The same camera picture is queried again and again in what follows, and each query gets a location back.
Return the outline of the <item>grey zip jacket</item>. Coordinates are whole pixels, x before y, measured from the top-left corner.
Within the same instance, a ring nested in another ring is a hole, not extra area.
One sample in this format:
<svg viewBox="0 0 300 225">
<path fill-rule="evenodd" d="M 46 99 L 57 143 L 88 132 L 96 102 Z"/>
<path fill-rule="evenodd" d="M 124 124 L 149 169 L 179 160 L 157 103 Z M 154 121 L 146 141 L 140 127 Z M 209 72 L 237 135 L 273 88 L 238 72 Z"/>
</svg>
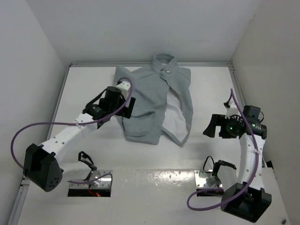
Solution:
<svg viewBox="0 0 300 225">
<path fill-rule="evenodd" d="M 179 67 L 174 56 L 158 53 L 151 65 L 134 71 L 117 66 L 113 82 L 123 77 L 131 80 L 136 98 L 130 119 L 117 118 L 125 138 L 157 145 L 161 135 L 166 135 L 183 147 L 193 119 L 190 69 Z"/>
</svg>

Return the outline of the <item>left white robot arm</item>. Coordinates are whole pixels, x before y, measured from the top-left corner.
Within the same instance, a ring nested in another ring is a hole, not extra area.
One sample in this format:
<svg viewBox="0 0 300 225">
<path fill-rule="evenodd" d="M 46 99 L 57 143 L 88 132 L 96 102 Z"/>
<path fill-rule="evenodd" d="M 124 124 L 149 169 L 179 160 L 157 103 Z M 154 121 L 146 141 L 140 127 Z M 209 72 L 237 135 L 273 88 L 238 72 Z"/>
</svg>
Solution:
<svg viewBox="0 0 300 225">
<path fill-rule="evenodd" d="M 131 84 L 126 81 L 108 86 L 60 133 L 39 145 L 31 144 L 26 149 L 24 176 L 45 192 L 54 190 L 63 180 L 78 185 L 95 182 L 93 174 L 97 167 L 85 152 L 79 152 L 76 163 L 62 164 L 62 160 L 82 139 L 112 116 L 129 119 L 135 104 L 131 93 Z"/>
</svg>

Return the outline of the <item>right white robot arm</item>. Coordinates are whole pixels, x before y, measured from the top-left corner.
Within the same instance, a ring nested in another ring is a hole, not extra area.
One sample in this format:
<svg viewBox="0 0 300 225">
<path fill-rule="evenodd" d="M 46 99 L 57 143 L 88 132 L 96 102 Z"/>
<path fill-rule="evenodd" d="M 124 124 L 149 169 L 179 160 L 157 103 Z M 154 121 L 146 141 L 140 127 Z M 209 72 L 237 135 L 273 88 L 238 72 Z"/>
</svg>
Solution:
<svg viewBox="0 0 300 225">
<path fill-rule="evenodd" d="M 262 154 L 267 137 L 267 127 L 259 120 L 260 108 L 247 105 L 239 116 L 234 102 L 225 104 L 225 115 L 213 114 L 205 136 L 213 138 L 219 126 L 219 137 L 238 138 L 241 155 L 240 166 L 219 160 L 214 164 L 212 177 L 222 184 L 224 193 L 221 210 L 251 223 L 255 223 L 272 201 L 265 192 L 262 179 Z"/>
</svg>

